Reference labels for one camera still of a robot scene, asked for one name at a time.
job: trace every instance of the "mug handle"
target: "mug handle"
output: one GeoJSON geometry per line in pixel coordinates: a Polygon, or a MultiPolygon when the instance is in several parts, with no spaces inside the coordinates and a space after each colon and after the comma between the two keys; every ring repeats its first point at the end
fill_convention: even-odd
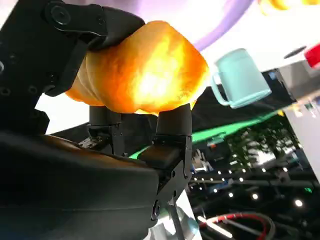
{"type": "Polygon", "coordinates": [[[231,103],[230,101],[227,101],[225,100],[220,91],[219,91],[219,88],[215,82],[215,76],[218,75],[219,76],[219,72],[215,72],[213,75],[212,75],[212,81],[211,81],[211,88],[212,88],[212,91],[213,91],[213,94],[215,96],[215,98],[217,99],[217,101],[223,105],[223,106],[229,106],[231,103]]]}

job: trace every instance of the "purple object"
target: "purple object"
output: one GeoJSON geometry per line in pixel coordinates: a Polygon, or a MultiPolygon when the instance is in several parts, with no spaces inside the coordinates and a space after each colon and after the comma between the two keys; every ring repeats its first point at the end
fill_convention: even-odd
{"type": "Polygon", "coordinates": [[[193,45],[200,52],[227,33],[244,15],[254,0],[228,0],[225,3],[225,14],[218,26],[193,45]]]}
{"type": "MultiPolygon", "coordinates": [[[[109,6],[113,8],[122,9],[127,12],[136,14],[144,19],[145,16],[152,15],[155,20],[159,16],[158,20],[162,20],[162,14],[168,10],[168,5],[165,3],[155,4],[149,3],[148,0],[64,0],[71,4],[99,4],[102,6],[109,6]]],[[[221,18],[219,24],[210,31],[207,35],[203,36],[197,40],[193,45],[198,51],[202,51],[221,38],[225,33],[227,33],[244,15],[246,10],[250,7],[254,0],[225,0],[224,7],[222,9],[223,17],[221,18]]],[[[179,11],[180,6],[185,3],[186,0],[175,0],[170,1],[169,9],[170,11],[179,11]]],[[[200,12],[195,12],[192,16],[197,17],[200,12]]]]}

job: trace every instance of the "ceiling light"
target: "ceiling light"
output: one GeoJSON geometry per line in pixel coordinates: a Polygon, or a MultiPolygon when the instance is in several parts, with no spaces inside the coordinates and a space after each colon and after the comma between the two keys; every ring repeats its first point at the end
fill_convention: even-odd
{"type": "Polygon", "coordinates": [[[222,227],[212,223],[211,221],[207,221],[203,216],[198,216],[197,218],[200,222],[206,223],[206,225],[208,227],[216,230],[217,232],[221,233],[222,235],[225,235],[227,238],[231,239],[233,237],[233,235],[230,232],[228,232],[227,230],[224,230],[222,227]]]}
{"type": "Polygon", "coordinates": [[[256,194],[256,193],[254,193],[254,194],[252,194],[252,198],[254,199],[254,200],[257,200],[259,197],[258,197],[258,194],[256,194]]]}
{"type": "Polygon", "coordinates": [[[203,217],[203,216],[198,216],[197,219],[200,221],[200,222],[203,222],[203,223],[206,223],[207,220],[203,217]]]}
{"type": "Polygon", "coordinates": [[[299,199],[295,200],[294,203],[295,203],[295,205],[296,205],[297,207],[299,207],[299,208],[304,205],[303,202],[302,202],[301,200],[299,200],[299,199]]]}
{"type": "Polygon", "coordinates": [[[224,230],[222,227],[218,226],[217,224],[214,224],[213,222],[207,221],[207,226],[216,230],[217,232],[221,233],[222,235],[225,235],[227,238],[231,239],[233,235],[228,232],[227,230],[224,230]]]}
{"type": "Polygon", "coordinates": [[[196,171],[206,171],[207,169],[205,167],[198,167],[195,170],[196,171]]]}

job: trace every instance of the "black surface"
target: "black surface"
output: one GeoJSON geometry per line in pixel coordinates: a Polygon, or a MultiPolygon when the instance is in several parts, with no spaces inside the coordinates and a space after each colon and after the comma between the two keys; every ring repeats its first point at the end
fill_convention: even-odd
{"type": "Polygon", "coordinates": [[[143,162],[83,150],[52,136],[3,131],[0,152],[2,240],[147,235],[158,174],[143,162]]]}

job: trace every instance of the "red object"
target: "red object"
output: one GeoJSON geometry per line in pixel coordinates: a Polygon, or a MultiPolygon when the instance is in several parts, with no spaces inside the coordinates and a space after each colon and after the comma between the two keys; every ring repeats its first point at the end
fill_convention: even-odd
{"type": "Polygon", "coordinates": [[[320,43],[304,53],[304,56],[311,68],[320,64],[320,43]]]}
{"type": "MultiPolygon", "coordinates": [[[[238,219],[238,218],[255,219],[260,221],[263,225],[263,231],[256,240],[265,240],[267,235],[267,223],[262,217],[256,216],[254,213],[235,213],[235,214],[220,215],[217,217],[217,220],[214,221],[213,223],[218,223],[225,219],[238,219]]],[[[205,222],[202,222],[201,224],[199,224],[199,227],[202,228],[206,225],[207,224],[205,222]]]]}

